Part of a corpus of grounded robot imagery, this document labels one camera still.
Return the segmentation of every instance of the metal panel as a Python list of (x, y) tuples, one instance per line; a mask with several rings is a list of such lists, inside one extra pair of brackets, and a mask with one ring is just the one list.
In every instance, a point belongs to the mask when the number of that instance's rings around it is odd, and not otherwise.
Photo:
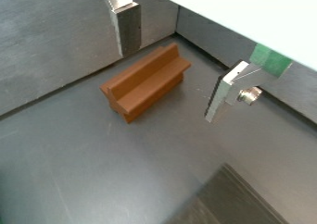
[[(226, 66), (247, 60), (255, 43), (188, 9), (180, 8), (176, 32)], [(262, 87), (274, 97), (317, 123), (317, 72), (292, 63), (278, 81)]]
[[(175, 32), (177, 6), (141, 5), (141, 47)], [(120, 59), (102, 0), (0, 0), (0, 115)]]

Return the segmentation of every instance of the wooden block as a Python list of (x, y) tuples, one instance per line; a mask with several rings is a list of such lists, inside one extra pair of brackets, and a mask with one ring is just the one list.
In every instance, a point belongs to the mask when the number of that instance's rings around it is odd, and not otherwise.
[(169, 44), (157, 48), (100, 86), (109, 107), (127, 123), (176, 86), (189, 65), (179, 56), (176, 44)]

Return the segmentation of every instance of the gray floor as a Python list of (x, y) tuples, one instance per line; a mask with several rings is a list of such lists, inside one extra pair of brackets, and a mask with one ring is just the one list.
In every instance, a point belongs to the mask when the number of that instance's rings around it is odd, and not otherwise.
[[(191, 68), (125, 125), (98, 85), (157, 45), (177, 42)], [(159, 224), (227, 162), (290, 223), (317, 219), (317, 131), (262, 97), (216, 125), (203, 119), (222, 69), (168, 38), (0, 121), (4, 224)]]

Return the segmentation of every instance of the brown wooden object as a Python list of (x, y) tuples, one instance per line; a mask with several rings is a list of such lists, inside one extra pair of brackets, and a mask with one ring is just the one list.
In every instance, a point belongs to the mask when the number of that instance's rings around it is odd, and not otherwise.
[(179, 56), (176, 44), (157, 48), (109, 79), (100, 90), (109, 107), (129, 123), (183, 80), (191, 63)]

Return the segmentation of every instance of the white surface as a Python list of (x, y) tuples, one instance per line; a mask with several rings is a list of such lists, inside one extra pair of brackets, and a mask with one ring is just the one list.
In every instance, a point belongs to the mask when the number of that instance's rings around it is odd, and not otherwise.
[(315, 0), (171, 0), (317, 70)]

